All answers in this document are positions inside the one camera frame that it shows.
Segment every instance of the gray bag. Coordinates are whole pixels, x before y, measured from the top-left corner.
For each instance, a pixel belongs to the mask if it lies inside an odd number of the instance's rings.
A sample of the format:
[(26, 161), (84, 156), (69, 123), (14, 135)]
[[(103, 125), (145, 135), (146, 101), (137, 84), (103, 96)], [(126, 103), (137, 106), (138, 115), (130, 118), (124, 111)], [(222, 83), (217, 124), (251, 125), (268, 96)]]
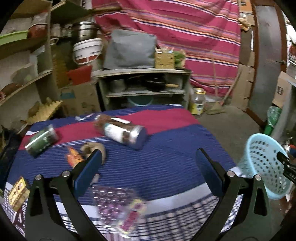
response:
[(156, 36), (115, 29), (104, 60), (105, 69), (144, 69), (154, 67)]

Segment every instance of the light blue basket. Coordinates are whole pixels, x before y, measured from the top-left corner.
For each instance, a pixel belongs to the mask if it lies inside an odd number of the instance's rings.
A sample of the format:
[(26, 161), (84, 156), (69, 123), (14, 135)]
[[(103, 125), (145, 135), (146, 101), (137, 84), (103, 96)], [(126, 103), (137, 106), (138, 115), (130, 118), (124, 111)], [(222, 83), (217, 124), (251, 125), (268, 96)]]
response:
[(278, 152), (284, 153), (281, 145), (265, 134), (249, 137), (244, 155), (238, 166), (247, 178), (259, 174), (270, 199), (281, 199), (289, 193), (293, 183), (283, 176), (284, 166), (276, 159)]

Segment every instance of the silver bolt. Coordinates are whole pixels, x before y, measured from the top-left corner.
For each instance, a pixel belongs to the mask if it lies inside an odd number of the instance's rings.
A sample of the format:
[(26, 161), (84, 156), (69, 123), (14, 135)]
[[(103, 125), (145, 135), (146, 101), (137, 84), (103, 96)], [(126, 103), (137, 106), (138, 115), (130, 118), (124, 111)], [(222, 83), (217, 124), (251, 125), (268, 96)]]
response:
[(63, 177), (68, 177), (70, 175), (69, 171), (63, 171), (62, 173)]
[(39, 180), (41, 179), (41, 177), (42, 177), (42, 176), (41, 176), (40, 174), (38, 174), (38, 175), (35, 177), (35, 180), (36, 180), (36, 181), (39, 181)]
[(261, 176), (260, 175), (255, 175), (255, 179), (257, 180), (257, 181), (261, 181)]
[(227, 176), (234, 177), (235, 173), (233, 171), (228, 171)]

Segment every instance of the red stripe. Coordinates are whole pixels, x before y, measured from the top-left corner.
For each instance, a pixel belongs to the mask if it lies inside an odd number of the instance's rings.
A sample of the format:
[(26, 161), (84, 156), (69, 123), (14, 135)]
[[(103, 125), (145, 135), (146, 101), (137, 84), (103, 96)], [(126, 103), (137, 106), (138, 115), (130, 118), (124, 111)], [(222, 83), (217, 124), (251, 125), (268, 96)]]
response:
[[(149, 135), (192, 124), (199, 124), (190, 112), (185, 109), (144, 110), (119, 117), (131, 121), (136, 125), (145, 126)], [(95, 130), (92, 121), (78, 122), (56, 128), (55, 130), (60, 136), (60, 140), (55, 145), (102, 136)], [(25, 145), (31, 137), (32, 135), (24, 137), (19, 150), (25, 149)]]

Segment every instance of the yellow basket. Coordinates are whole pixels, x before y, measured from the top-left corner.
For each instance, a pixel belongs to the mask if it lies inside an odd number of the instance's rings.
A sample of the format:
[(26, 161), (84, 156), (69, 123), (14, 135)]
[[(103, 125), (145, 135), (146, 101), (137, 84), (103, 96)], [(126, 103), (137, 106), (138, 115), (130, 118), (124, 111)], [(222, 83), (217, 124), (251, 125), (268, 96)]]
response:
[(175, 56), (173, 53), (155, 53), (156, 69), (174, 69)]

